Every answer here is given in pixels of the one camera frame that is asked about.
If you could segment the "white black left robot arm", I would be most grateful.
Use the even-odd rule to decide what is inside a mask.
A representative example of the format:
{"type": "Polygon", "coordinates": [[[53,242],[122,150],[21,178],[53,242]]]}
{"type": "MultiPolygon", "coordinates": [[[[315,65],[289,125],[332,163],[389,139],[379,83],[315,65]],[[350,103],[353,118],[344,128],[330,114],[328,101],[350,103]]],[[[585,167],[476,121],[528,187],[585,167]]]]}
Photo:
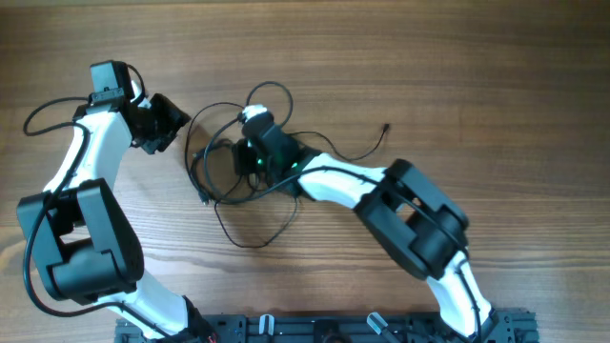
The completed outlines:
{"type": "Polygon", "coordinates": [[[146,94],[134,66],[91,65],[94,90],[68,121],[71,146],[45,189],[22,198],[26,238],[22,274],[41,312],[76,317],[112,310],[146,341],[215,342],[218,335],[193,303],[145,270],[137,235],[112,188],[130,148],[163,152],[190,117],[166,96],[146,94]]]}

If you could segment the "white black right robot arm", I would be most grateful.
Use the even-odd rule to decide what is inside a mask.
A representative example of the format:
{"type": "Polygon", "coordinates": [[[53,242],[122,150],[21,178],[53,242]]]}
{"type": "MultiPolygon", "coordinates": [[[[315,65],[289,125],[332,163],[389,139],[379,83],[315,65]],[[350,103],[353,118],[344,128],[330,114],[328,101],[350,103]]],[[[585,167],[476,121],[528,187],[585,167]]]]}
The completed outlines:
{"type": "Polygon", "coordinates": [[[237,120],[238,149],[246,154],[238,172],[262,172],[273,191],[353,211],[404,271],[428,283],[453,334],[484,340],[492,306],[469,266],[468,218],[413,164],[397,159],[388,168],[367,168],[339,161],[300,145],[263,106],[247,107],[237,120]]]}

